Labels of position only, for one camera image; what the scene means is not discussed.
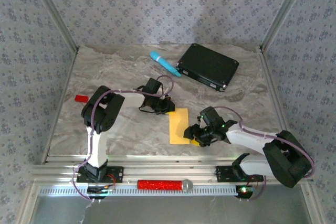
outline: gray marble table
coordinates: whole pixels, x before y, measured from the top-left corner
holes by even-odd
[[[271,105],[266,80],[262,76],[259,54],[232,45],[205,45],[240,62],[225,92],[217,92],[186,76],[173,77],[171,97],[177,108],[188,108],[189,123],[207,106],[224,105],[239,112],[245,124],[258,130],[279,132],[279,123]],[[87,132],[80,116],[83,104],[74,101],[76,94],[91,96],[100,85],[111,89],[133,89],[167,71],[154,62],[149,52],[158,51],[176,65],[189,45],[132,45],[114,47],[110,54],[91,48],[79,49],[65,99],[51,139],[50,155],[86,154]],[[166,89],[169,80],[161,80]],[[226,110],[218,110],[226,121],[236,119]],[[122,110],[107,138],[108,155],[217,155],[235,158],[246,148],[217,142],[210,147],[169,144],[169,116]]]

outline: yellow block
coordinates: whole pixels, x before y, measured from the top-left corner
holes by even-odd
[[[176,109],[169,113],[169,143],[190,144],[190,140],[183,137],[189,127],[188,109]]]

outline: wall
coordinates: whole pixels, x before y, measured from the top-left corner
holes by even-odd
[[[316,162],[336,223],[336,0],[297,0],[266,53],[290,128]]]
[[[260,45],[283,0],[53,0],[78,45]]]
[[[0,223],[12,223],[74,53],[40,0],[0,4]]]

